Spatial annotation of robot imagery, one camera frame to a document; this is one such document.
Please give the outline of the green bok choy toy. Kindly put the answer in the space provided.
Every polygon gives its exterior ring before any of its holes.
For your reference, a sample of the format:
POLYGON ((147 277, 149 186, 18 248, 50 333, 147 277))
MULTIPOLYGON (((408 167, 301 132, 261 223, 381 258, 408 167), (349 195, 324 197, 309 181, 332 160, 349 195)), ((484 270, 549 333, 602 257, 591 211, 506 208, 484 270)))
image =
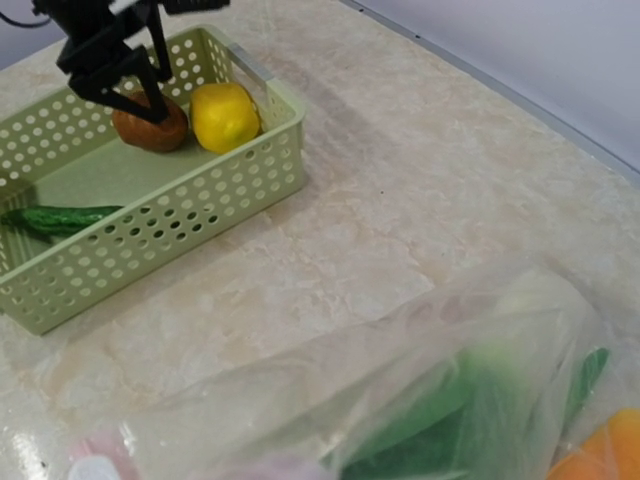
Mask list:
POLYGON ((611 352, 567 281, 528 271, 479 333, 325 457, 342 479, 541 479, 611 352))

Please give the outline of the brown round cake toy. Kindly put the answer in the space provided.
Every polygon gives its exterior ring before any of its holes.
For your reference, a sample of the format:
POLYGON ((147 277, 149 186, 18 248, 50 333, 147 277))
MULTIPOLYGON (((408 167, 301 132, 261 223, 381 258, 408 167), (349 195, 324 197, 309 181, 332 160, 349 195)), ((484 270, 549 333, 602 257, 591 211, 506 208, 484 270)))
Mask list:
POLYGON ((169 116, 159 124, 120 110, 113 112, 113 126, 125 144, 156 153, 168 153, 183 144, 189 132, 188 117, 173 100, 167 96, 163 99, 169 116))

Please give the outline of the clear zip top bag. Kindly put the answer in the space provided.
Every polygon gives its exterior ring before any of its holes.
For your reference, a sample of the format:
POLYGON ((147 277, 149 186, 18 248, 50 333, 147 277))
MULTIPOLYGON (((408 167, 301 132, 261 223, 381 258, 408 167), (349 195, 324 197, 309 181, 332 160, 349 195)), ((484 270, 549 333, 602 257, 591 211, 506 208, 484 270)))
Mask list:
POLYGON ((474 319, 519 275, 571 284, 591 306, 610 360, 561 436, 549 464, 618 411, 639 409, 639 325, 584 289, 530 262, 492 266, 420 295, 385 317, 219 373, 130 416, 81 434, 46 420, 33 431, 1 423, 5 479, 342 479, 325 457, 434 365, 479 333, 474 319))

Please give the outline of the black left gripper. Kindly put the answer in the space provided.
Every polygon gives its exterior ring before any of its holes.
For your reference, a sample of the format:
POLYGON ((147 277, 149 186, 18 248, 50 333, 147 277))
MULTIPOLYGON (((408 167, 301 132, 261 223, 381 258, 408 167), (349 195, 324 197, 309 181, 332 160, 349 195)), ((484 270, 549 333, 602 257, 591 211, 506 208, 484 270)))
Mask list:
POLYGON ((228 1, 34 1, 33 13, 48 16, 67 40, 56 65, 70 75, 80 98, 160 124, 168 106, 160 89, 173 76, 160 12, 169 16, 218 11, 228 1), (129 49, 125 41, 148 30, 154 52, 129 49))

